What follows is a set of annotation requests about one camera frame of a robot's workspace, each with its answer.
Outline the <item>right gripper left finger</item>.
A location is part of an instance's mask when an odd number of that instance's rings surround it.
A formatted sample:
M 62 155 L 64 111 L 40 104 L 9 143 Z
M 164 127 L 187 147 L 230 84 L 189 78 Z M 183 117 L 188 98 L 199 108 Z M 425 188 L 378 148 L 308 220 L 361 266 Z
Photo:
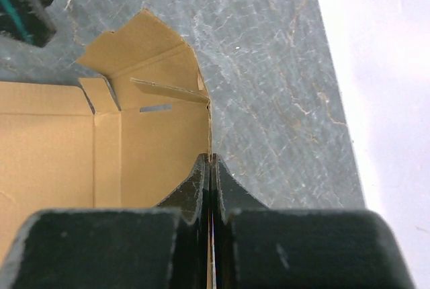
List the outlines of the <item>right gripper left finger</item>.
M 18 230 L 2 288 L 204 288 L 210 165 L 153 208 L 50 209 Z

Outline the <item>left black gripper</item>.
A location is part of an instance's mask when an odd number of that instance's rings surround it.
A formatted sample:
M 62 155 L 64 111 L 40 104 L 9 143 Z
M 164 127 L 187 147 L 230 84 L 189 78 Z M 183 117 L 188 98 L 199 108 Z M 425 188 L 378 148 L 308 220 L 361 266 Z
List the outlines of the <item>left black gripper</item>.
M 46 12 L 54 0 L 1 0 L 1 35 L 44 47 L 56 29 Z

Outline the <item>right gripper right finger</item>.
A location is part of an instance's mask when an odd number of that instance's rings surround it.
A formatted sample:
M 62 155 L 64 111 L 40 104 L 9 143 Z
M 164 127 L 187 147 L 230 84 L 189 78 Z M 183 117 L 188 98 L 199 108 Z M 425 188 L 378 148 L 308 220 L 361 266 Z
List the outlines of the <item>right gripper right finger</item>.
M 218 288 L 413 288 L 398 243 L 370 210 L 270 209 L 212 157 Z

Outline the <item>brown cardboard box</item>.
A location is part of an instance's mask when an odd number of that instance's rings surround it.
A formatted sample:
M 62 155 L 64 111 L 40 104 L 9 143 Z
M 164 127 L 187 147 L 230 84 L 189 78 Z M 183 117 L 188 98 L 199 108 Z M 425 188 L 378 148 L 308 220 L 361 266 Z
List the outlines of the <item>brown cardboard box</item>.
M 44 208 L 158 204 L 211 151 L 192 47 L 142 10 L 86 47 L 79 86 L 1 83 L 1 245 Z

